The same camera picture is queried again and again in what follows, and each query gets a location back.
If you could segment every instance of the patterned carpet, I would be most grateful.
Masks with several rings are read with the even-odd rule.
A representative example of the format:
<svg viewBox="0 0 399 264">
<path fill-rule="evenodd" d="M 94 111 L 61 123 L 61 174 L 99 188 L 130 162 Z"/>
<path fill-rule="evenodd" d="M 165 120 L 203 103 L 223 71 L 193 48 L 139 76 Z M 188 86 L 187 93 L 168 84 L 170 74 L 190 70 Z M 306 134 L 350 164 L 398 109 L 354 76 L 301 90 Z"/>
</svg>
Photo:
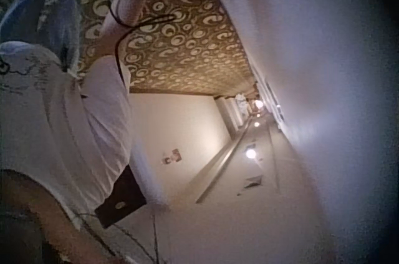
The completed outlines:
<svg viewBox="0 0 399 264">
<path fill-rule="evenodd" d="M 81 2 L 84 40 L 79 75 L 84 76 L 94 60 L 93 44 L 108 0 Z M 10 3 L 0 0 L 0 16 Z M 132 73 L 131 92 L 254 94 L 248 60 L 220 0 L 147 0 L 142 19 L 169 13 L 176 21 L 143 27 L 122 45 L 121 58 Z"/>
</svg>

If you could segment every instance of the hallway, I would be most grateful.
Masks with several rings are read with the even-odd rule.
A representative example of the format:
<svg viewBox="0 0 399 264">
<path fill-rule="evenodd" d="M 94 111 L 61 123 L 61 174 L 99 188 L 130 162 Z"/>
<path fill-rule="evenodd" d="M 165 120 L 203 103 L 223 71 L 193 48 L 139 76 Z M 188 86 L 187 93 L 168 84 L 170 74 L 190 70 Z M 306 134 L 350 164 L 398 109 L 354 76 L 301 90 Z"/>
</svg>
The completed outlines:
<svg viewBox="0 0 399 264">
<path fill-rule="evenodd" d="M 261 173 L 244 152 L 254 139 L 262 185 L 241 190 Z M 203 203 L 167 215 L 172 263 L 332 263 L 329 231 L 301 166 L 271 116 L 253 119 Z"/>
</svg>

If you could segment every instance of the white wall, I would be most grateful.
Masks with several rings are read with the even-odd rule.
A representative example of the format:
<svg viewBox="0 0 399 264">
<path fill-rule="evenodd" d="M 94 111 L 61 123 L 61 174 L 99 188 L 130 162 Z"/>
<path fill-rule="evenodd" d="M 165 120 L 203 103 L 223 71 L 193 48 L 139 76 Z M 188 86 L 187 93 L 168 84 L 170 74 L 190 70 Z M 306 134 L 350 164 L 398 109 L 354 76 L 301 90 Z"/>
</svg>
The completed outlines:
<svg viewBox="0 0 399 264">
<path fill-rule="evenodd" d="M 237 126 L 238 127 L 242 126 L 244 124 L 243 115 L 241 114 L 241 111 L 238 108 L 236 100 L 233 97 L 230 97 L 226 99 L 226 105 L 230 110 L 230 113 L 234 115 Z"/>
<path fill-rule="evenodd" d="M 396 43 L 378 0 L 222 0 L 267 77 L 344 263 L 397 204 Z"/>
<path fill-rule="evenodd" d="M 230 141 L 212 97 L 130 94 L 136 137 L 168 202 Z M 179 149 L 180 162 L 165 165 L 164 155 Z"/>
<path fill-rule="evenodd" d="M 230 136 L 233 137 L 238 131 L 238 125 L 234 117 L 234 113 L 231 111 L 230 107 L 228 107 L 227 101 L 224 97 L 220 97 L 219 99 L 215 100 L 215 102 L 230 133 Z"/>
</svg>

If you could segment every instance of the picture on wall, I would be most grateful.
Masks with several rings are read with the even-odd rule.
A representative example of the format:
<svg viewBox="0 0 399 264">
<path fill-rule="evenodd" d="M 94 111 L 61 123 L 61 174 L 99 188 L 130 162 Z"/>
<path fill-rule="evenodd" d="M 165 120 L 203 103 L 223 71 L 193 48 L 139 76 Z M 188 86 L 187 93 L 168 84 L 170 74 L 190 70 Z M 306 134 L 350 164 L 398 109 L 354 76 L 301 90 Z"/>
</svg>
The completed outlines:
<svg viewBox="0 0 399 264">
<path fill-rule="evenodd" d="M 174 149 L 172 150 L 172 156 L 171 156 L 172 160 L 175 162 L 179 162 L 181 161 L 181 155 L 179 152 L 179 149 Z"/>
</svg>

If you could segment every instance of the person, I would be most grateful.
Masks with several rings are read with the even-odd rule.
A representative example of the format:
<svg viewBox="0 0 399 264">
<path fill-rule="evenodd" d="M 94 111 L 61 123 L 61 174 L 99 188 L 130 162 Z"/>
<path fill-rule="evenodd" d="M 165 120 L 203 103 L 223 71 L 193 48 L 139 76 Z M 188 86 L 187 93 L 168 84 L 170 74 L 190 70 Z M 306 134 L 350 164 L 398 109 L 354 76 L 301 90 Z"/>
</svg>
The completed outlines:
<svg viewBox="0 0 399 264">
<path fill-rule="evenodd" d="M 144 2 L 112 9 L 134 25 Z M 128 164 L 130 106 L 114 55 L 127 29 L 108 14 L 80 88 L 68 73 L 79 60 L 79 0 L 57 0 L 39 26 L 44 3 L 16 0 L 0 23 L 0 249 L 41 263 L 43 238 L 72 263 L 118 263 L 76 218 L 110 195 Z"/>
</svg>

